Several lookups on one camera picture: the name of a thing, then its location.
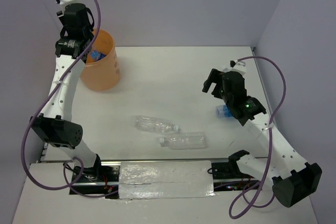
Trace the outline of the blue label plastic bottle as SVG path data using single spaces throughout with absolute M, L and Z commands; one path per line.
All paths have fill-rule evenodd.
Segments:
M 218 118 L 231 118 L 232 114 L 226 105 L 219 105 L 215 108 L 215 114 Z

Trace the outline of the crushed clear bottle blue cap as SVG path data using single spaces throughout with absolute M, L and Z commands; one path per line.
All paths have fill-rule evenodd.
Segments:
M 90 55 L 93 62 L 99 61 L 106 56 L 105 54 L 103 54 L 102 52 L 100 52 L 96 49 L 92 49 L 90 51 L 89 55 Z

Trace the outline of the clear bottle white cap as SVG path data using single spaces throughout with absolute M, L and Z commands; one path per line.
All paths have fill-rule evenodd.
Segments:
M 207 148 L 206 136 L 203 132 L 176 133 L 159 137 L 161 147 L 171 150 L 200 150 Z

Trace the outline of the clear plastic bottle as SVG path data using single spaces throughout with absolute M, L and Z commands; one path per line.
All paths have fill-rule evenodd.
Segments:
M 141 115 L 135 118 L 134 126 L 140 131 L 157 134 L 178 133 L 180 131 L 180 126 L 177 124 L 173 124 L 167 120 Z

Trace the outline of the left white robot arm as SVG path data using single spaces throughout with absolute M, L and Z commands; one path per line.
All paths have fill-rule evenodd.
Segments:
M 72 104 L 85 67 L 89 44 L 94 38 L 94 19 L 82 3 L 66 5 L 57 13 L 63 28 L 56 42 L 56 68 L 50 88 L 50 100 L 43 106 L 32 124 L 42 141 L 76 158 L 74 171 L 83 172 L 90 181 L 102 177 L 100 157 L 86 145 L 81 125 L 72 122 Z

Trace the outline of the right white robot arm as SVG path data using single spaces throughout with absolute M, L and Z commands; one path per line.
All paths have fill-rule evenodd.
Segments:
M 287 208 L 313 194 L 322 175 L 321 167 L 317 163 L 308 163 L 271 123 L 265 107 L 247 94 L 243 75 L 237 71 L 212 69 L 202 91 L 208 92 L 211 84 L 215 85 L 212 95 L 222 99 L 233 118 L 271 154 L 270 165 L 266 167 L 250 152 L 238 151 L 229 156 L 229 173 L 233 177 L 247 174 L 261 180 L 266 172 L 265 184 Z

